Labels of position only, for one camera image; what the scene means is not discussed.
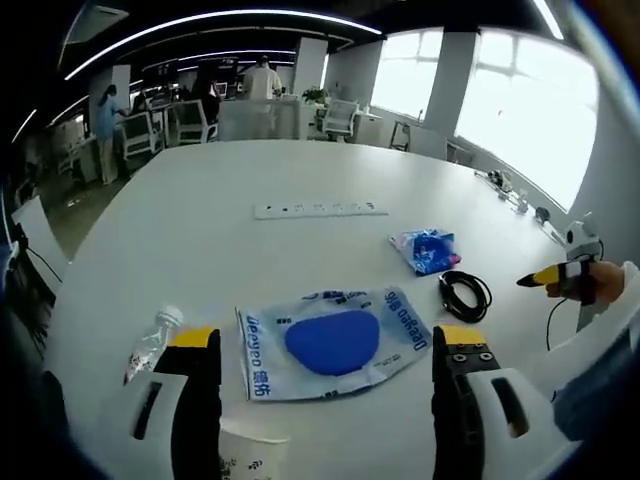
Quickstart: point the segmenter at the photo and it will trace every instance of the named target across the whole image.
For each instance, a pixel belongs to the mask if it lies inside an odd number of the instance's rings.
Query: window
[[[442,30],[389,37],[382,47],[371,104],[413,118],[424,116],[441,46]]]
[[[483,31],[456,135],[517,170],[569,211],[589,164],[598,80],[580,54]]]

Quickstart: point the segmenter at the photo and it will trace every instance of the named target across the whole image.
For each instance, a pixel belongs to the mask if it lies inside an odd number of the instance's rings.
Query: cable
[[[465,304],[456,295],[453,289],[453,285],[456,283],[466,286],[474,293],[477,300],[475,307]],[[482,279],[455,270],[444,272],[440,276],[440,294],[444,308],[454,317],[466,323],[478,323],[482,320],[493,302],[491,290]]]
[[[42,260],[42,263],[44,263],[47,266],[47,268],[51,271],[51,273],[53,273],[53,275],[58,279],[58,281],[60,283],[62,283],[62,279],[58,276],[58,274],[55,272],[55,270],[53,268],[51,268],[51,265],[49,265],[47,263],[47,261],[44,258],[42,258],[42,256],[38,252],[34,251],[31,247],[27,247],[27,250],[29,250],[36,257],[38,257],[40,260]]]
[[[549,312],[549,318],[547,319],[547,352],[551,351],[551,346],[549,345],[549,327],[551,326],[551,317],[553,317],[553,314],[556,311],[556,308],[558,308],[560,305],[562,305],[564,302],[566,302],[567,300],[569,300],[568,298],[563,298],[562,300],[560,300],[555,307],[553,307],[551,309],[551,312]]]

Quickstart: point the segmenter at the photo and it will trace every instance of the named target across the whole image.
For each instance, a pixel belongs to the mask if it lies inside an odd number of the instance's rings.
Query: monitor
[[[218,95],[222,98],[227,96],[227,82],[216,83],[215,88]]]

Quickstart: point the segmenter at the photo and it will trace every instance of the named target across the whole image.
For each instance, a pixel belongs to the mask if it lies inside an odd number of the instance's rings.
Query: blue plastic packet
[[[392,235],[389,240],[420,277],[450,270],[462,260],[453,250],[453,233],[427,229]]]

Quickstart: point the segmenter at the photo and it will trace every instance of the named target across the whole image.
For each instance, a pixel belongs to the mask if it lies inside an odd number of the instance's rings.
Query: white chair
[[[447,159],[447,137],[432,130],[409,125],[408,151],[425,157]]]
[[[332,99],[322,119],[322,133],[351,137],[357,111],[358,104],[355,102]]]
[[[156,132],[151,124],[149,112],[126,117],[120,123],[124,137],[124,159],[143,153],[152,155],[162,149],[162,132]]]
[[[176,103],[173,110],[177,117],[179,145],[207,143],[217,137],[218,124],[207,123],[200,100]]]
[[[218,139],[299,140],[300,102],[286,100],[234,100],[220,104]]]
[[[56,294],[69,266],[69,260],[51,230],[51,225],[44,213],[40,197],[34,197],[26,202],[13,212],[11,218],[15,224],[22,225],[22,229],[29,239],[29,247],[31,249],[31,251],[27,252],[27,255],[29,255],[33,266],[44,282]]]

